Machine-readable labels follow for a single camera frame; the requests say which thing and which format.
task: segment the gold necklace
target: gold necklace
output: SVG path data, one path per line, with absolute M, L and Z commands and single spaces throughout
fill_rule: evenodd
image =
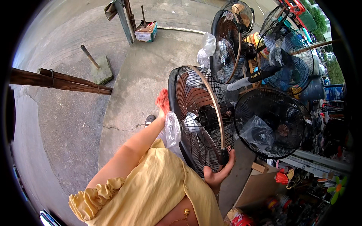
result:
M 183 221 L 183 220 L 185 220 L 186 221 L 186 223 L 187 223 L 187 226 L 189 226 L 189 222 L 187 221 L 187 216 L 190 214 L 190 210 L 189 209 L 184 209 L 184 215 L 185 215 L 185 218 L 182 218 L 182 219 L 178 219 L 178 220 L 175 220 L 175 221 L 173 221 L 173 222 L 171 222 L 168 226 L 170 226 L 171 224 L 173 224 L 173 223 L 175 223 L 175 222 L 177 222 L 177 221 Z

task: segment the electric fan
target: electric fan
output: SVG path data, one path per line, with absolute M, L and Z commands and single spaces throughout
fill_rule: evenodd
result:
M 255 49 L 244 41 L 253 26 L 254 10 L 242 1 L 228 3 L 216 13 L 211 26 L 216 50 L 210 57 L 211 74 L 216 82 L 232 83 L 243 76 L 245 55 L 250 48 Z
M 303 114 L 294 99 L 279 90 L 256 88 L 245 93 L 234 113 L 237 134 L 263 158 L 285 158 L 304 137 Z
M 184 65 L 172 70 L 168 98 L 181 128 L 181 152 L 186 163 L 203 176 L 203 167 L 217 172 L 233 147 L 233 105 L 206 70 Z
M 296 95 L 310 83 L 313 55 L 304 38 L 295 30 L 272 27 L 261 37 L 257 51 L 258 71 L 247 73 L 249 82 L 264 79 L 271 86 Z
M 263 36 L 270 28 L 282 26 L 288 17 L 288 13 L 289 9 L 282 4 L 273 9 L 264 20 L 264 23 L 260 28 L 259 35 Z
M 300 112 L 302 113 L 304 122 L 305 122 L 304 137 L 300 144 L 300 147 L 304 147 L 304 149 L 310 149 L 310 147 L 312 147 L 311 142 L 312 142 L 313 136 L 314 136 L 312 116 L 304 104 L 302 104 L 301 102 L 299 102 L 296 99 L 294 99 L 294 101 L 295 101 L 295 104 L 299 107 Z

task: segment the foot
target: foot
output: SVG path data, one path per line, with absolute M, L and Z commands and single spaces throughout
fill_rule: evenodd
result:
M 149 126 L 151 124 L 151 122 L 153 122 L 156 119 L 156 116 L 154 115 L 149 115 L 146 118 L 146 121 L 144 122 L 144 127 L 146 128 L 147 126 Z

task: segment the white label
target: white label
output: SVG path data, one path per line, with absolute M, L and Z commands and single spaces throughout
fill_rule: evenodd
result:
M 151 40 L 151 33 L 146 33 L 146 32 L 135 32 L 136 38 L 138 41 L 149 41 Z

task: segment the hand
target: hand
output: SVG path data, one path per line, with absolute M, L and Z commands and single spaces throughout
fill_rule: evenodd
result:
M 219 172 L 212 172 L 211 168 L 208 166 L 204 166 L 203 173 L 205 177 L 206 184 L 212 189 L 214 194 L 218 194 L 220 191 L 221 182 L 231 173 L 232 168 L 236 162 L 235 158 L 235 150 L 232 149 L 229 152 L 229 162 L 225 165 L 225 167 Z

